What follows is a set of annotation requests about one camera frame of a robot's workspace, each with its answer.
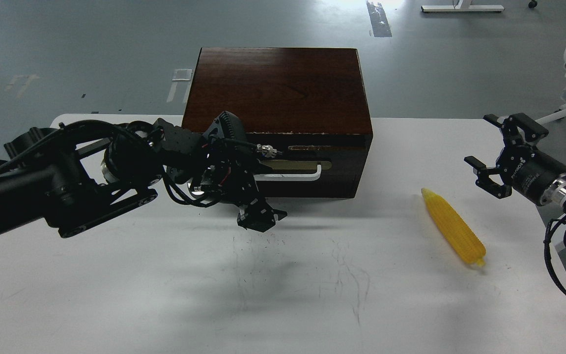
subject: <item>drawer handle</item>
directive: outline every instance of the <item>drawer handle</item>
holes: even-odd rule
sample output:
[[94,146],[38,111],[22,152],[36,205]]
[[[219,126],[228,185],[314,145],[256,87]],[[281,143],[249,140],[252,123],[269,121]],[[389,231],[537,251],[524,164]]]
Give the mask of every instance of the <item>drawer handle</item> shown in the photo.
[[272,173],[267,175],[255,175],[256,181],[315,181],[320,178],[322,173],[322,165],[316,165],[316,172],[309,174],[297,174],[297,173]]

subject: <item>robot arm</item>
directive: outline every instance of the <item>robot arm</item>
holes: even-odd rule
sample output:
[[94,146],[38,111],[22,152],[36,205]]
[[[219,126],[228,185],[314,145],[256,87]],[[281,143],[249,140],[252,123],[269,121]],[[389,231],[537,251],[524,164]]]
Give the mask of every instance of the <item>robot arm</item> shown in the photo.
[[[557,227],[566,224],[566,166],[537,148],[539,140],[549,132],[527,115],[515,114],[503,121],[495,115],[483,118],[499,128],[504,148],[492,168],[473,156],[465,157],[464,161],[473,167],[478,177],[476,186],[498,199],[509,197],[514,189],[536,206],[553,202],[562,208],[564,218],[551,220],[547,226],[544,258],[552,280],[566,295],[566,289],[553,271],[549,247]],[[492,181],[492,175],[500,175],[502,184]],[[566,246],[566,232],[563,240]]]
[[[124,125],[88,120],[32,128],[4,147],[10,160],[0,161],[0,234],[44,218],[61,237],[72,237],[153,201],[158,193],[150,186],[160,180],[178,204],[235,204],[237,223],[247,229],[264,232],[287,215],[267,204],[254,180],[271,170],[258,153],[278,152],[248,143],[230,112],[204,134],[161,118]],[[96,183],[81,160],[102,151],[106,183]],[[187,192],[178,186],[185,183]],[[129,191],[135,194],[123,198]]]

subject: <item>wooden box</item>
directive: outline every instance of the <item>wooden box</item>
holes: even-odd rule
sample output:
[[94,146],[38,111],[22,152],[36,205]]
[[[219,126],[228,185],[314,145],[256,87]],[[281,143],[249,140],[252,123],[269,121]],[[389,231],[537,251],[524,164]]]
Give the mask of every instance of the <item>wooden box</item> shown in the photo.
[[264,195],[355,197],[372,140],[356,49],[203,48],[182,127],[204,132],[225,110],[251,143],[284,151],[276,173],[323,167],[316,181],[259,181]]

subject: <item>toy corn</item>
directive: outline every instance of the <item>toy corn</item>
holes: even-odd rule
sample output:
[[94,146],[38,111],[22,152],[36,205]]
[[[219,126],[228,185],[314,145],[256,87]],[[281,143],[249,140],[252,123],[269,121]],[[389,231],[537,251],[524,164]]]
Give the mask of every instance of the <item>toy corn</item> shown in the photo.
[[483,266],[486,249],[462,217],[440,195],[426,188],[421,189],[421,193],[431,219],[453,250],[466,264]]

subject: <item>black cable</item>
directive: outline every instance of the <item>black cable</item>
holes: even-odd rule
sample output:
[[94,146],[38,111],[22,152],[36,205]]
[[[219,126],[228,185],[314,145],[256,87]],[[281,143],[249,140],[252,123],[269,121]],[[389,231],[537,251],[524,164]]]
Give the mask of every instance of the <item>black cable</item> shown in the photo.
[[169,181],[169,176],[167,175],[167,173],[163,174],[163,184],[165,185],[167,195],[169,195],[171,200],[173,200],[175,203],[178,203],[182,206],[188,206],[189,205],[189,203],[185,202],[182,199],[179,199],[178,197],[176,197],[175,194],[173,194],[173,191],[171,191],[171,188],[170,188],[171,182]]
[[247,146],[249,148],[256,148],[256,144],[252,144],[247,141],[241,141],[237,139],[227,139],[227,138],[222,138],[222,141],[224,141],[225,143],[231,143],[233,145],[242,145],[242,146]]
[[[84,128],[88,129],[89,127],[92,127],[93,125],[96,125],[97,127],[107,128],[109,131],[111,131],[113,133],[124,135],[124,137],[126,137],[126,139],[129,139],[131,142],[133,142],[135,144],[141,144],[142,147],[145,146],[143,144],[141,137],[139,137],[134,132],[130,132],[130,130],[127,130],[126,128],[119,127],[117,125],[107,123],[105,121],[100,121],[100,120],[81,120],[81,121],[77,121],[75,123],[71,123],[69,125],[66,125],[65,127],[61,128],[59,130],[56,130],[52,133],[49,133],[46,137],[44,137],[43,139],[38,141],[36,144],[30,146],[26,150],[23,150],[20,154],[18,154],[14,158],[10,159],[9,161],[6,161],[5,163],[1,164],[0,165],[0,174],[5,173],[7,171],[10,171],[14,166],[21,163],[29,155],[36,154],[41,148],[44,148],[45,146],[52,144],[56,139],[60,138],[61,136],[63,136],[63,135],[73,135],[74,133],[76,133],[77,129],[84,129]],[[96,135],[98,133],[97,133],[96,130],[93,130],[92,134]]]
[[556,232],[556,230],[559,228],[559,226],[562,225],[562,224],[566,224],[566,215],[564,217],[562,217],[561,219],[552,219],[552,220],[550,220],[550,222],[548,222],[547,227],[545,229],[545,239],[543,240],[543,243],[544,243],[544,252],[543,253],[544,253],[544,259],[545,259],[545,266],[547,267],[547,271],[550,274],[550,277],[552,278],[554,284],[556,284],[558,289],[560,289],[560,291],[563,294],[565,294],[565,296],[566,296],[566,289],[562,285],[558,276],[556,275],[556,272],[554,271],[554,267],[552,265],[552,253],[550,251],[550,244],[552,243],[552,237],[553,237],[554,233]]
[[[194,207],[199,207],[199,208],[208,208],[210,206],[214,206],[215,204],[219,203],[220,198],[215,199],[207,204],[203,204],[201,203],[203,200],[206,200],[209,198],[209,195],[207,195],[206,193],[204,195],[202,195],[202,197],[198,197],[197,199],[191,199],[189,198],[189,196],[187,195],[187,193],[185,193],[184,191],[182,191],[182,189],[180,189],[180,187],[176,184],[173,183],[173,181],[171,180],[171,178],[169,177],[169,175],[167,175],[167,173],[163,173],[163,182],[166,186],[166,190],[167,190],[167,194],[169,194],[170,198],[175,201],[178,204],[182,204],[183,206],[194,206]],[[172,192],[171,190],[175,191],[176,193],[178,193],[179,197],[182,198],[182,200],[179,200]]]

